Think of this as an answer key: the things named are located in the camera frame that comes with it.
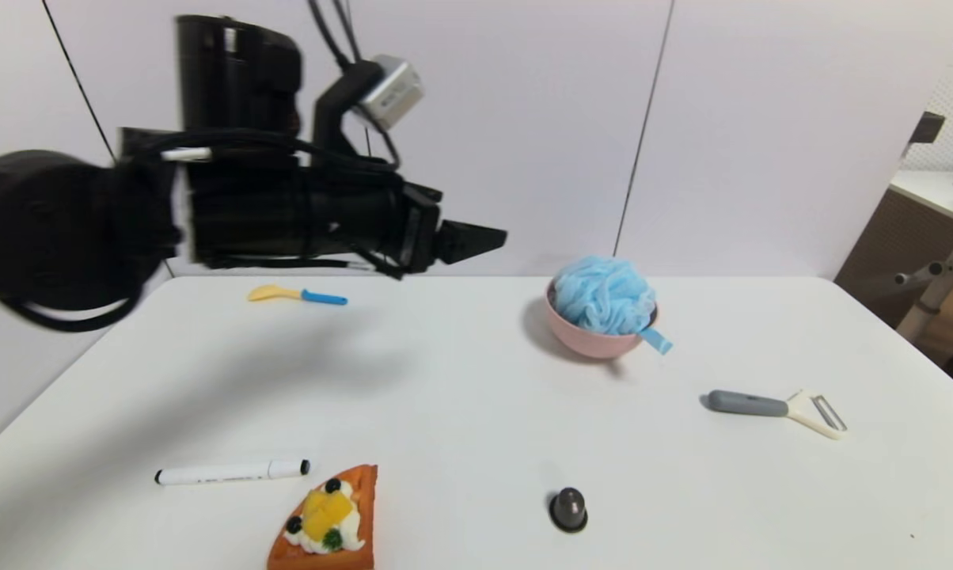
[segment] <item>pink bowl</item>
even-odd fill
[[[642,336],[639,335],[600,335],[598,332],[579,329],[557,314],[553,309],[552,297],[553,282],[546,288],[546,320],[557,339],[571,350],[589,358],[610,359],[628,353],[642,342]]]

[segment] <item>blue handle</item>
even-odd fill
[[[300,298],[306,300],[306,302],[312,303],[325,303],[331,304],[331,306],[345,306],[347,304],[346,297],[336,297],[335,295],[320,295],[318,293],[310,292],[307,289],[300,292]]]
[[[639,332],[639,335],[649,343],[649,346],[655,348],[656,352],[660,354],[670,352],[670,349],[673,347],[673,343],[666,340],[664,335],[661,335],[657,329],[653,329],[652,327],[645,329],[643,332]]]

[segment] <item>green garnish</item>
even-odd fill
[[[342,549],[343,535],[340,534],[339,528],[329,528],[328,533],[325,533],[325,537],[321,539],[321,545],[323,545],[329,552],[335,552],[338,551],[338,549]]]

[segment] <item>blue spoon handle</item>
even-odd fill
[[[346,297],[336,297],[335,295],[320,295],[318,293],[310,292],[307,289],[300,292],[300,298],[306,300],[306,302],[312,303],[325,303],[331,304],[331,306],[345,306],[347,304]]]

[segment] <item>metal pole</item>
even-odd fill
[[[944,302],[953,289],[953,250],[944,264],[947,266],[947,271],[930,283],[926,291],[923,291],[921,298],[910,308],[909,313],[903,317],[896,328],[899,335],[911,343],[917,342],[933,315],[940,313],[940,303]]]

